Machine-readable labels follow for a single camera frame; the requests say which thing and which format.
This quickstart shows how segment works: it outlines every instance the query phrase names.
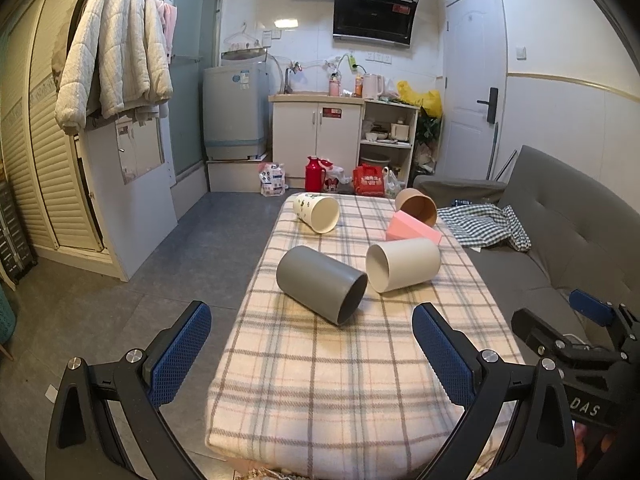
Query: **red thermos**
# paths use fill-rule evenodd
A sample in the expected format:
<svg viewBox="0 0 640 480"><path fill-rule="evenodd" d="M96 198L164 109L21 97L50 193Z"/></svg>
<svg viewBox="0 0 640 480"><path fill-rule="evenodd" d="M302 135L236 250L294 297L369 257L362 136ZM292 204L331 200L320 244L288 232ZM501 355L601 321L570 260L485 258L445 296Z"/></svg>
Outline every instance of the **red thermos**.
<svg viewBox="0 0 640 480"><path fill-rule="evenodd" d="M326 170L320 164L316 156L307 157L309 163L305 167L305 191L322 193L322 183L326 176Z"/></svg>

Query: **textured blue pad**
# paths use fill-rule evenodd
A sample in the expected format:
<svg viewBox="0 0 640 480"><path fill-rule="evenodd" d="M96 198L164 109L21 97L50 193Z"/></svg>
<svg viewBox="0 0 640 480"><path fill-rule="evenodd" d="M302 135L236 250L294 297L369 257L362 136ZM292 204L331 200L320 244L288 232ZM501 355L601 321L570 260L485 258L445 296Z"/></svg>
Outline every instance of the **textured blue pad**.
<svg viewBox="0 0 640 480"><path fill-rule="evenodd" d="M467 409L475 398L471 370L423 306L414 309L412 325L415 339L449 400Z"/></svg>
<svg viewBox="0 0 640 480"><path fill-rule="evenodd" d="M147 397L158 409L174 400L211 330L211 311L201 304L185 323L151 373Z"/></svg>
<svg viewBox="0 0 640 480"><path fill-rule="evenodd" d="M613 309L578 288L569 294L569 305L600 326L610 326L613 323Z"/></svg>

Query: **screw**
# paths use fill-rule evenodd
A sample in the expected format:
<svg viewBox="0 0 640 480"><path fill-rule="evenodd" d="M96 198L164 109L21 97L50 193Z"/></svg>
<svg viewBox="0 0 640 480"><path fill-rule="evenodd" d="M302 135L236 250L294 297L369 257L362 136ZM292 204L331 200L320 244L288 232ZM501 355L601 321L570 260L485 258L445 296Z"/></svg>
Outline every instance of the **screw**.
<svg viewBox="0 0 640 480"><path fill-rule="evenodd" d="M544 359L542 359L542 367L545 370L555 370L556 369L556 363L553 362L551 359L545 357Z"/></svg>
<svg viewBox="0 0 640 480"><path fill-rule="evenodd" d="M130 363L137 363L140 359L142 359L142 350L136 348L127 352L127 361Z"/></svg>
<svg viewBox="0 0 640 480"><path fill-rule="evenodd" d="M498 361L498 354L493 350L482 350L482 359L488 363L495 363Z"/></svg>
<svg viewBox="0 0 640 480"><path fill-rule="evenodd" d="M75 370L81 364L82 364L82 359L81 358L72 357L71 359L69 359L69 362L66 364L66 366L69 368L69 370Z"/></svg>

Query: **plaid tablecloth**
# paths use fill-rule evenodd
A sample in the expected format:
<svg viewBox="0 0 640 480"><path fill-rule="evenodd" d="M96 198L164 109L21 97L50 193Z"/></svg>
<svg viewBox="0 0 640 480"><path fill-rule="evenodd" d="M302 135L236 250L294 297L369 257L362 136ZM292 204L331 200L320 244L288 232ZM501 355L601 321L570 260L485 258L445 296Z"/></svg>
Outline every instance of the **plaid tablecloth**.
<svg viewBox="0 0 640 480"><path fill-rule="evenodd" d="M415 305L433 303L478 349L492 348L505 361L522 358L484 282L441 221L438 276L382 296L369 286L341 328L285 296L276 267L290 248L306 245L365 270L367 248L384 240L391 200L336 198L340 221L325 235L296 218L292 198L284 203L209 388L206 444L310 478L400 478L434 457L463 412L449 402L414 339ZM497 450L510 413L503 410L481 462Z"/></svg>

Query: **white jacket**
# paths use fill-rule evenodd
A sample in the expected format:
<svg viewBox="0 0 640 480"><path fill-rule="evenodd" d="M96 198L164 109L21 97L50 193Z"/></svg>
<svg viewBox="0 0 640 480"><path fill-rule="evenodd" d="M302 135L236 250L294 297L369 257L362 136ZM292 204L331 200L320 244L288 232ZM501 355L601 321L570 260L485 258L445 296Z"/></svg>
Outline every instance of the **white jacket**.
<svg viewBox="0 0 640 480"><path fill-rule="evenodd" d="M66 58L56 121L68 134L86 125L96 51L105 118L171 98L164 34L155 0L87 0Z"/></svg>

